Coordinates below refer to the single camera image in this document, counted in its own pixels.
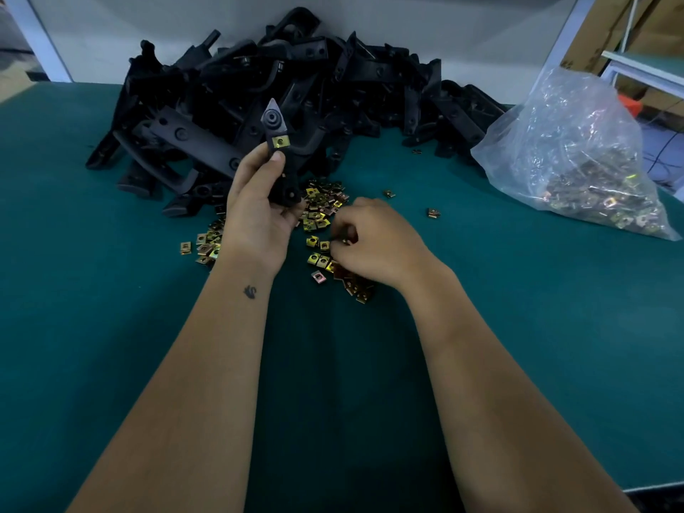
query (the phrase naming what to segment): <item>tattoo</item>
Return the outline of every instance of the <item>tattoo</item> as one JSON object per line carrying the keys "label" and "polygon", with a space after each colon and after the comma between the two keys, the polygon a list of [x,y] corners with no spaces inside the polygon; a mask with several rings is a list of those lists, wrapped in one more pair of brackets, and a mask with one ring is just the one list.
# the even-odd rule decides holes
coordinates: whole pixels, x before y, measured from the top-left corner
{"label": "tattoo", "polygon": [[247,286],[245,288],[245,295],[247,295],[247,297],[249,297],[250,299],[253,299],[256,291],[257,291],[257,289],[254,288],[253,286]]}

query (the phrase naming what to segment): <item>workbench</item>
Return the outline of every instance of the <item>workbench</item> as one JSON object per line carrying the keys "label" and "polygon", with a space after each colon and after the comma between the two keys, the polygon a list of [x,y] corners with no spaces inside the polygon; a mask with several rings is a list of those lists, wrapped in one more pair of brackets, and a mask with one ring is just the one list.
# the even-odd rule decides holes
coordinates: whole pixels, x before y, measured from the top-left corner
{"label": "workbench", "polygon": [[[181,256],[215,218],[161,215],[83,163],[119,86],[39,84],[0,104],[0,511],[60,512],[207,277]],[[459,276],[494,333],[623,488],[684,480],[684,241],[535,211],[478,167],[357,137],[335,178],[381,197]],[[662,195],[684,232],[684,206]],[[427,207],[442,216],[428,219]],[[266,325],[246,511],[452,511],[457,490],[410,313],[316,284],[295,230]]]}

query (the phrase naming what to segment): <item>forearm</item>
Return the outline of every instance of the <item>forearm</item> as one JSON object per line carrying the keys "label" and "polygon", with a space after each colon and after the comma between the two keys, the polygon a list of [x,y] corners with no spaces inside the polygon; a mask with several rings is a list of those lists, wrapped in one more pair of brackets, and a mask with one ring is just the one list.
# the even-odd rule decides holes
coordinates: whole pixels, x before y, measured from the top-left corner
{"label": "forearm", "polygon": [[70,512],[242,511],[271,282],[222,252]]}
{"label": "forearm", "polygon": [[468,513],[624,512],[632,506],[526,377],[453,272],[403,291]]}

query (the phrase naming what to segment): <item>orange object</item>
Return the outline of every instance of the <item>orange object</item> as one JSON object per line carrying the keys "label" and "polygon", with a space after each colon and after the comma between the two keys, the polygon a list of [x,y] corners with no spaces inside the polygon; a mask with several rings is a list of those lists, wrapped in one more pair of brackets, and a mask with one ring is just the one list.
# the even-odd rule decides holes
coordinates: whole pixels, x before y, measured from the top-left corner
{"label": "orange object", "polygon": [[618,94],[618,99],[622,102],[622,106],[627,108],[627,111],[631,113],[632,117],[637,118],[639,113],[644,109],[644,105],[638,100],[630,99],[626,95]]}

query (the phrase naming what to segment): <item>clear plastic bag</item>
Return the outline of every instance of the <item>clear plastic bag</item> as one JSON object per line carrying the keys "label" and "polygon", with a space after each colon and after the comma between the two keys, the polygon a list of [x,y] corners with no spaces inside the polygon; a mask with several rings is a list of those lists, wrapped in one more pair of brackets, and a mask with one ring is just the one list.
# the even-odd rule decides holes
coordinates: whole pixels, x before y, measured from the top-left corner
{"label": "clear plastic bag", "polygon": [[494,187],[538,210],[681,239],[642,170],[639,124],[599,77],[545,71],[471,153]]}

